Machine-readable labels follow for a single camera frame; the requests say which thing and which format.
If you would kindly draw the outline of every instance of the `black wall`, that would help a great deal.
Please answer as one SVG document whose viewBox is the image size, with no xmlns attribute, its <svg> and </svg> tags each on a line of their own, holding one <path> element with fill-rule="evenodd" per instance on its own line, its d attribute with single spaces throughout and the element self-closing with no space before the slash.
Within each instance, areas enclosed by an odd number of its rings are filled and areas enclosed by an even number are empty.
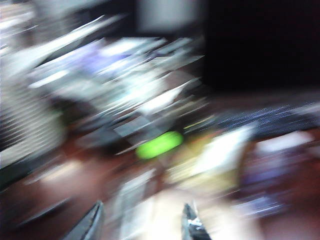
<svg viewBox="0 0 320 240">
<path fill-rule="evenodd" d="M 318 85 L 320 1 L 211 0 L 205 27 L 216 92 Z"/>
</svg>

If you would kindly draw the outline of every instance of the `black object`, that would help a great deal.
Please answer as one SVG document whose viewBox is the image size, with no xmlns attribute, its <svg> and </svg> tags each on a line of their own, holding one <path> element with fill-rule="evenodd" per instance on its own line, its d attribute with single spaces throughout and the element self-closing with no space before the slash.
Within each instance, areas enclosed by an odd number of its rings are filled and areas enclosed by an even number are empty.
<svg viewBox="0 0 320 240">
<path fill-rule="evenodd" d="M 189 204 L 184 205 L 182 215 L 183 240 L 211 240 L 205 227 Z"/>
<path fill-rule="evenodd" d="M 37 212 L 36 214 L 34 214 L 33 216 L 29 217 L 28 219 L 22 221 L 21 223 L 19 223 L 17 226 L 15 226 L 15 228 L 21 228 L 24 226 L 27 226 L 28 224 L 34 223 L 36 221 L 41 220 L 42 218 L 57 213 L 58 211 L 62 210 L 67 203 L 69 203 L 71 200 L 71 198 L 65 198 L 49 207 L 47 207 L 46 209 Z"/>
<path fill-rule="evenodd" d="M 57 154 L 51 150 L 38 155 L 29 155 L 0 169 L 0 191 L 7 188 L 10 184 L 26 177 L 37 168 L 49 163 Z"/>
<path fill-rule="evenodd" d="M 216 122 L 219 129 L 233 130 L 251 124 L 256 139 L 288 134 L 298 130 L 316 128 L 318 118 L 312 114 L 298 114 L 289 105 L 268 107 L 256 111 L 229 113 Z"/>
<path fill-rule="evenodd" d="M 104 204 L 97 201 L 79 223 L 61 240 L 99 240 L 104 220 Z"/>
<path fill-rule="evenodd" d="M 165 133 L 173 126 L 174 117 L 136 113 L 111 123 L 107 119 L 105 121 L 105 125 L 81 137 L 77 144 L 86 149 L 106 148 L 112 153 L 119 153 Z"/>
</svg>

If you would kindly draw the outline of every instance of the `green light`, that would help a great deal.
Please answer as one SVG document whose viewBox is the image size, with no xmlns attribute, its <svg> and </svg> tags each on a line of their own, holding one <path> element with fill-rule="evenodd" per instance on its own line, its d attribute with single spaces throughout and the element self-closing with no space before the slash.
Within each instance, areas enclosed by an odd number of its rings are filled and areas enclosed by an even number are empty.
<svg viewBox="0 0 320 240">
<path fill-rule="evenodd" d="M 183 142 L 183 139 L 180 133 L 168 131 L 140 145 L 135 152 L 141 159 L 152 159 L 179 146 Z"/>
</svg>

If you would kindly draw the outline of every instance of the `dark background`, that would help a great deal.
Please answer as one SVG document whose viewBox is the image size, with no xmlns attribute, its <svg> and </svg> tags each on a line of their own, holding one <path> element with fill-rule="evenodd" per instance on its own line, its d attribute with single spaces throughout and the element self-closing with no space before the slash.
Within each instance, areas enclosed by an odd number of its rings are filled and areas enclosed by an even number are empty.
<svg viewBox="0 0 320 240">
<path fill-rule="evenodd" d="M 212 0 L 206 42 L 216 92 L 319 86 L 320 1 Z"/>
</svg>

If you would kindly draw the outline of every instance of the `brown table surface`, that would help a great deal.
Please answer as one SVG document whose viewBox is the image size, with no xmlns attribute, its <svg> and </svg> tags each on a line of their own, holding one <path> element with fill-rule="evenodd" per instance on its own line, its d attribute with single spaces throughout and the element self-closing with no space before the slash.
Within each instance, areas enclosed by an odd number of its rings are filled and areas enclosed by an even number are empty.
<svg viewBox="0 0 320 240">
<path fill-rule="evenodd" d="M 309 131 L 320 140 L 320 130 Z M 136 163 L 134 152 L 115 156 L 100 151 L 84 150 L 75 145 L 77 136 L 69 136 L 62 146 L 62 156 L 49 165 L 19 180 L 1 193 L 1 202 L 11 203 L 17 221 L 25 220 L 44 208 L 70 198 L 63 210 L 48 215 L 9 233 L 6 240 L 57 240 L 92 207 L 97 200 L 107 202 L 124 181 L 136 173 L 156 167 L 157 183 L 148 195 L 164 188 L 164 168 L 159 162 Z M 65 163 L 67 167 L 40 180 L 37 176 L 45 169 Z M 295 177 L 294 207 L 288 212 L 260 221 L 267 240 L 318 240 L 320 239 L 320 162 L 305 163 Z M 110 226 L 103 229 L 101 239 L 112 239 Z"/>
</svg>

